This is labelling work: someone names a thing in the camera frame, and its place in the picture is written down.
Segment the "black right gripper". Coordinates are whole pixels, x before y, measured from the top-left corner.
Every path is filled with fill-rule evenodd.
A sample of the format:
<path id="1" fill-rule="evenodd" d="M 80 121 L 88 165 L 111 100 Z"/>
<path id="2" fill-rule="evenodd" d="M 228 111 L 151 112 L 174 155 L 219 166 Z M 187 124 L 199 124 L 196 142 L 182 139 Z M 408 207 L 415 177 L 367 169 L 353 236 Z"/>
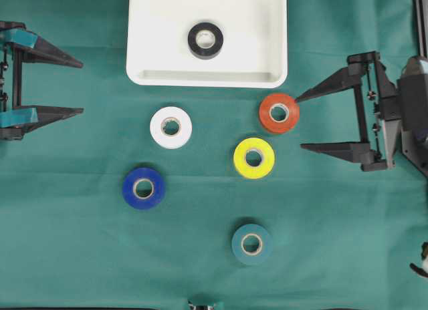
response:
<path id="1" fill-rule="evenodd" d="M 373 125 L 375 134 L 383 133 L 385 156 L 370 148 L 368 142 L 339 142 L 325 144 L 301 144 L 300 147 L 326 154 L 351 163 L 360 164 L 365 172 L 387 170 L 395 167 L 393 156 L 397 138 L 401 139 L 401 151 L 405 158 L 427 175 L 427 58 L 413 56 L 407 61 L 401 77 L 394 84 L 381 63 L 380 53 L 371 51 L 349 55 L 347 66 L 334 72 L 317 86 L 308 89 L 296 102 L 305 102 L 328 94 L 334 94 L 362 86 L 367 67 L 373 65 L 376 75 L 377 102 Z"/>

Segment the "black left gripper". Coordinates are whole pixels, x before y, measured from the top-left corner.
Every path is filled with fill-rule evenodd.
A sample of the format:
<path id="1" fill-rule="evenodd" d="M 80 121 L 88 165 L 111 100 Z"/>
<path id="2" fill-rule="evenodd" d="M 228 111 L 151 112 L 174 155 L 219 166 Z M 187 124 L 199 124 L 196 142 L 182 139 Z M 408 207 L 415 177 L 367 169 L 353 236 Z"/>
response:
<path id="1" fill-rule="evenodd" d="M 1 51 L 1 140 L 22 140 L 26 133 L 84 112 L 83 108 L 22 105 L 23 62 L 83 68 L 82 62 L 28 31 L 24 23 L 13 21 L 1 21 Z M 8 79 L 10 94 L 5 90 Z"/>

